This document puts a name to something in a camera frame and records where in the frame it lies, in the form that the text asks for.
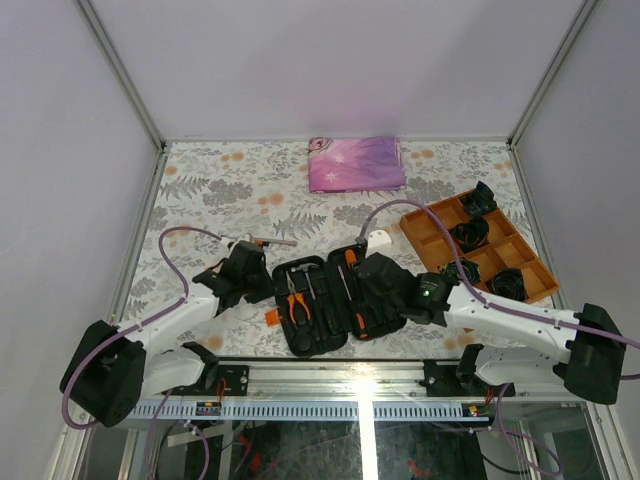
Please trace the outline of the orange handled long-nose pliers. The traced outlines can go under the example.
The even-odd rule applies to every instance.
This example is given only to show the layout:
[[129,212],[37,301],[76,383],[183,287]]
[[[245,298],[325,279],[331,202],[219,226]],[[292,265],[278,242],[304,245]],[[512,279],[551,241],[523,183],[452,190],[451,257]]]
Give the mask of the orange handled long-nose pliers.
[[288,313],[290,321],[296,325],[311,324],[311,312],[305,302],[304,295],[296,290],[296,286],[288,271],[285,272],[286,284],[288,289]]

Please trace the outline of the small black handled hammer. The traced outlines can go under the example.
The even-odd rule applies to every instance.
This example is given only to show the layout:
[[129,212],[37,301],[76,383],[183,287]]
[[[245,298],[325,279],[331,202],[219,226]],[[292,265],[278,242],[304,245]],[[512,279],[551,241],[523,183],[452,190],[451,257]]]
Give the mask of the small black handled hammer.
[[301,263],[301,264],[287,267],[286,281],[287,281],[287,288],[288,288],[289,294],[293,296],[298,294],[298,290],[296,289],[295,282],[291,278],[291,273],[301,272],[304,275],[308,293],[311,295],[311,298],[313,300],[316,300],[316,293],[311,282],[310,271],[313,269],[319,269],[320,267],[321,267],[321,264],[316,262],[306,262],[306,263]]

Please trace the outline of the large black orange screwdriver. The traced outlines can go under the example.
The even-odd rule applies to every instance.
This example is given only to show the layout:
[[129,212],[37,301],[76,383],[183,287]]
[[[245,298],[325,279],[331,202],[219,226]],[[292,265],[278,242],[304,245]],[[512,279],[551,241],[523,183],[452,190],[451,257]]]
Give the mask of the large black orange screwdriver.
[[361,313],[357,310],[357,306],[353,301],[353,297],[351,295],[351,291],[350,291],[348,283],[346,281],[346,276],[345,276],[344,271],[343,271],[341,266],[338,266],[338,273],[340,275],[342,284],[344,286],[344,289],[345,289],[345,292],[346,292],[346,295],[347,295],[347,299],[348,299],[348,302],[349,302],[349,308],[351,309],[352,314],[354,315],[354,317],[355,317],[355,319],[356,319],[356,321],[358,323],[358,328],[359,328],[358,336],[359,336],[360,339],[367,339],[369,337],[369,334],[366,331],[366,324],[364,322],[364,318],[362,317]]

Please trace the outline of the black plastic tool case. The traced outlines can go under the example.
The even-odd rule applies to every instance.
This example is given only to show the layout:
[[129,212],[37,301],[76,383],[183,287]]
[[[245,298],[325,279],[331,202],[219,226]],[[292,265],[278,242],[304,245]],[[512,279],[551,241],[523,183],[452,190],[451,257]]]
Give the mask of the black plastic tool case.
[[[345,261],[345,251],[349,249],[353,250],[358,258],[351,267],[348,267]],[[357,269],[365,259],[365,252],[365,246],[354,244],[333,250],[326,258],[310,255],[274,268],[272,278],[277,308],[270,312],[269,316],[280,321],[287,345],[294,356],[309,358],[326,354],[343,347],[350,337],[358,341],[371,341],[394,333],[406,325],[406,320],[400,317],[391,305],[377,297],[358,279]],[[309,326],[296,326],[289,319],[285,272],[289,266],[306,262],[321,264],[319,269],[310,271],[316,300],[308,293],[304,275],[301,272],[291,273],[296,289],[304,295],[311,312]],[[358,336],[358,323],[349,308],[338,266],[342,267],[353,301],[364,318],[369,334],[367,339],[360,339]]]

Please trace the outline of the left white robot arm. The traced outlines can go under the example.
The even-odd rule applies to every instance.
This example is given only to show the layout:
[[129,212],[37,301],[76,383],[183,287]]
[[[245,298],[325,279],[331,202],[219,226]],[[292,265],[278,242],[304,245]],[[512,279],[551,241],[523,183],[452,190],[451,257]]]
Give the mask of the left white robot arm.
[[138,401],[167,391],[212,392],[219,360],[197,342],[178,341],[188,330],[241,302],[273,296],[262,247],[236,242],[220,265],[196,275],[187,293],[150,319],[119,326],[98,320],[83,334],[63,374],[63,403],[75,403],[97,423],[113,427]]

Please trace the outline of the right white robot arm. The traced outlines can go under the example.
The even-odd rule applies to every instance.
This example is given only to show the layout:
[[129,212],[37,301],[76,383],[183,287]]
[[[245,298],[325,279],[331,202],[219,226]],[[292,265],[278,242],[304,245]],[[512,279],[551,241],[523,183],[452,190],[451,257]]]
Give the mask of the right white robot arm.
[[375,253],[356,269],[358,279],[417,324],[484,331],[511,348],[469,344],[456,367],[429,368],[433,395],[482,395],[518,384],[563,387],[597,404],[613,405],[626,345],[608,312],[593,304],[579,312],[544,309],[484,293],[454,277],[414,275]]

